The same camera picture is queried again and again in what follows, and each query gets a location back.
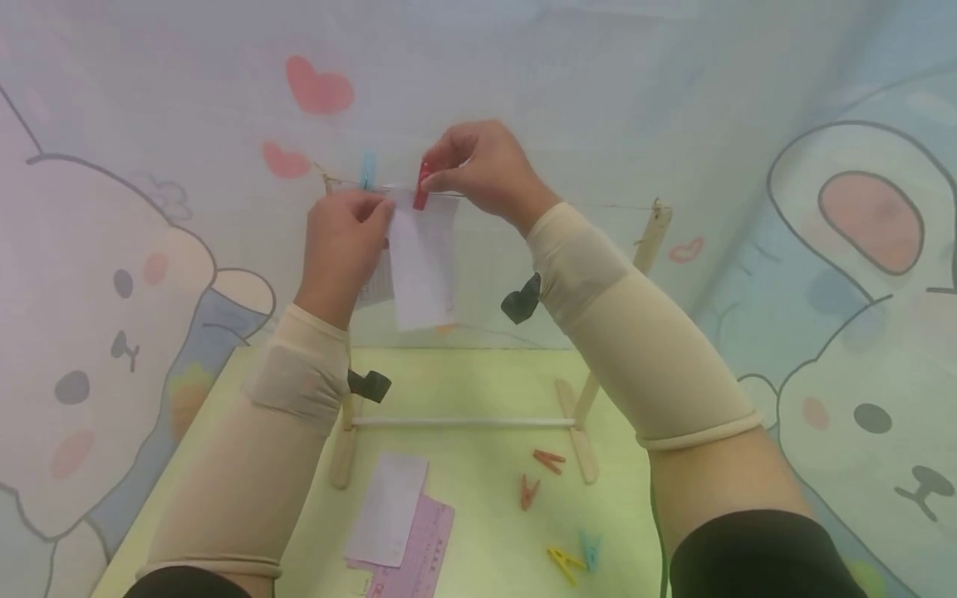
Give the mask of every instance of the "white rod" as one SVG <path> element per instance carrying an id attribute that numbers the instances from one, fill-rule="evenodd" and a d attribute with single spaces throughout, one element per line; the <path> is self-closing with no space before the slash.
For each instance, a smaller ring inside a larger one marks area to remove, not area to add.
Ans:
<path id="1" fill-rule="evenodd" d="M 356 417 L 353 426 L 363 428 L 442 428 L 450 426 L 475 426 L 481 428 L 570 428 L 572 418 L 547 417 Z"/>

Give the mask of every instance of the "wrist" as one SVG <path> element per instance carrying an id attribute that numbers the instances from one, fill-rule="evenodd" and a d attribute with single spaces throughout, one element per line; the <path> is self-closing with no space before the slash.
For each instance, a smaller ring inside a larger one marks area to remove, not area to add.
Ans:
<path id="1" fill-rule="evenodd" d="M 518 229 L 523 238 L 528 238 L 539 219 L 561 202 L 562 199 L 545 183 L 538 181 L 516 202 L 519 209 L 512 218 L 512 226 Z"/>
<path id="2" fill-rule="evenodd" d="M 323 286 L 322 289 L 300 287 L 293 303 L 329 325 L 348 330 L 357 296 L 357 293 L 332 286 Z"/>

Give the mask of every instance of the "bear eye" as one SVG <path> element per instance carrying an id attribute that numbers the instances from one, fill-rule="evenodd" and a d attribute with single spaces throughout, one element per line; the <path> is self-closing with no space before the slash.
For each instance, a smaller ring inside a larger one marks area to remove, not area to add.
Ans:
<path id="1" fill-rule="evenodd" d="M 86 372 L 75 369 L 64 374 L 54 387 L 56 400 L 63 405 L 82 403 L 90 396 L 90 379 Z"/>
<path id="2" fill-rule="evenodd" d="M 854 409 L 854 421 L 871 434 L 883 434 L 891 429 L 891 416 L 873 403 L 861 403 Z"/>
<path id="3" fill-rule="evenodd" d="M 129 299 L 133 294 L 133 277 L 126 270 L 117 270 L 113 273 L 113 288 L 117 290 L 117 295 Z"/>

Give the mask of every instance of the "miniature drying rack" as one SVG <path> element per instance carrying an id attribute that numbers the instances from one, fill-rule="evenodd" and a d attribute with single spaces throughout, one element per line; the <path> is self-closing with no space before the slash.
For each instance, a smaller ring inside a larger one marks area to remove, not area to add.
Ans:
<path id="1" fill-rule="evenodd" d="M 326 193 L 332 192 L 332 183 L 350 183 L 335 179 L 326 174 L 321 168 Z M 633 265 L 643 274 L 651 272 L 655 263 L 658 249 L 664 240 L 668 226 L 671 224 L 672 210 L 656 199 L 651 206 L 651 214 L 645 224 L 644 234 L 635 243 L 637 250 L 634 254 Z M 349 345 L 349 365 L 352 365 L 351 344 Z M 563 379 L 555 379 L 555 392 L 558 403 L 565 417 L 363 417 L 362 408 L 365 400 L 357 394 L 350 394 L 343 401 L 343 413 L 340 419 L 342 429 L 335 436 L 332 450 L 332 463 L 329 467 L 329 483 L 335 488 L 344 489 L 349 485 L 352 476 L 352 460 L 355 456 L 360 428 L 557 428 L 568 430 L 571 434 L 571 444 L 578 456 L 578 464 L 582 470 L 582 477 L 586 484 L 593 484 L 598 479 L 598 459 L 591 447 L 588 433 L 585 430 L 585 420 L 589 416 L 591 406 L 598 396 L 598 380 L 589 372 L 589 377 L 582 388 L 582 393 L 575 398 L 575 391 L 571 384 Z"/>

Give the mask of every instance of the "bear ear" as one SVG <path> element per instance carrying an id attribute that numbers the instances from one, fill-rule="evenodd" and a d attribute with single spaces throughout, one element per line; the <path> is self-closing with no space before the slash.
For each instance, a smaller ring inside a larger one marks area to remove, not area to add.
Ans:
<path id="1" fill-rule="evenodd" d="M 33 132 L 17 112 L 10 95 L 0 87 L 0 167 L 26 163 L 41 153 Z"/>
<path id="2" fill-rule="evenodd" d="M 955 186 L 908 135 L 873 122 L 834 122 L 777 157 L 768 194 L 812 251 L 871 299 L 903 289 L 953 288 Z"/>

